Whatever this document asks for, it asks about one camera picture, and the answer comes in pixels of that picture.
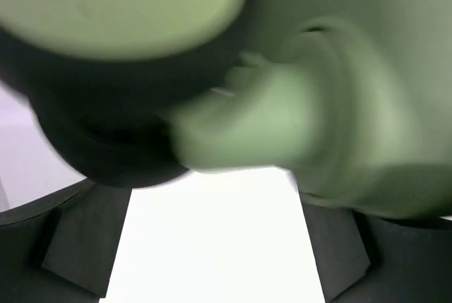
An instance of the white background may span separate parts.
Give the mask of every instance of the white background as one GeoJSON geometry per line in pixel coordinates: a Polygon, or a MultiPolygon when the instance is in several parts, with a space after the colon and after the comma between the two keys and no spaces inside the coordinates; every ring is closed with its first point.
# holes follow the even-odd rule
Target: white background
{"type": "MultiPolygon", "coordinates": [[[[0,90],[0,180],[10,207],[79,179],[27,106],[0,90]]],[[[102,301],[116,302],[324,302],[290,176],[191,173],[135,190],[102,301]]]]}

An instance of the black plastic part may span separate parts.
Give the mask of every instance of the black plastic part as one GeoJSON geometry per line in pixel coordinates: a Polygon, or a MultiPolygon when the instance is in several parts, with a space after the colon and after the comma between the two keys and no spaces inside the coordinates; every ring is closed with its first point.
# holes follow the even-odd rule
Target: black plastic part
{"type": "Polygon", "coordinates": [[[98,303],[130,195],[85,180],[0,213],[0,302],[98,303]]]}
{"type": "Polygon", "coordinates": [[[388,221],[309,204],[303,210],[327,303],[452,302],[451,222],[388,221]]]}
{"type": "Polygon", "coordinates": [[[159,114],[222,85],[257,17],[256,0],[245,0],[211,41],[135,61],[64,56],[0,25],[0,79],[30,100],[49,142],[80,173],[107,186],[154,186],[186,171],[159,114]]]}

